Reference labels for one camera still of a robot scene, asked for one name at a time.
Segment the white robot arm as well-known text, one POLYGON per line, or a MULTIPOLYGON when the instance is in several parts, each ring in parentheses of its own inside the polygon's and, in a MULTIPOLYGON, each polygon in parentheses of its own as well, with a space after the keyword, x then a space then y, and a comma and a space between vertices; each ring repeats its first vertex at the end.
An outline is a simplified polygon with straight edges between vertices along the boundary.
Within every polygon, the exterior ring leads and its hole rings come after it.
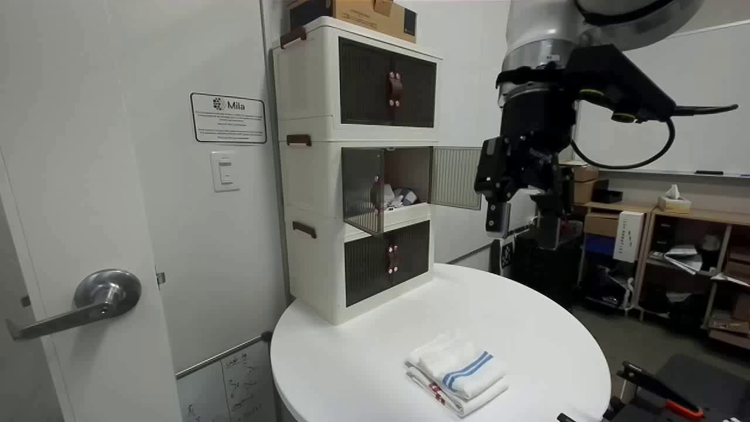
POLYGON ((615 122, 666 126, 663 147, 636 168, 672 147, 676 116, 737 109, 737 103, 680 106, 627 55, 677 32, 700 6, 703 0, 512 0, 508 51, 495 76, 499 134, 484 141, 473 178, 487 202, 487 231, 499 229, 518 190, 535 187, 542 245, 555 250, 572 239, 566 229, 574 210, 572 172, 557 154, 572 147, 603 168, 574 141, 579 100, 610 109, 615 122))

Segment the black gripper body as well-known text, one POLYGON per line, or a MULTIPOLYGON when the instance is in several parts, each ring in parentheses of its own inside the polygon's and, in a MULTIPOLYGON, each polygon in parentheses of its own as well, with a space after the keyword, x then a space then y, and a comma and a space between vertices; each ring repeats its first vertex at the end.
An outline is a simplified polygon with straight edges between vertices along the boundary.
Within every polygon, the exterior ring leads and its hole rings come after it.
POLYGON ((521 138, 487 138, 480 147, 473 190, 491 203, 508 202, 518 190, 535 187, 553 203, 572 203, 572 170, 555 154, 540 153, 521 138))

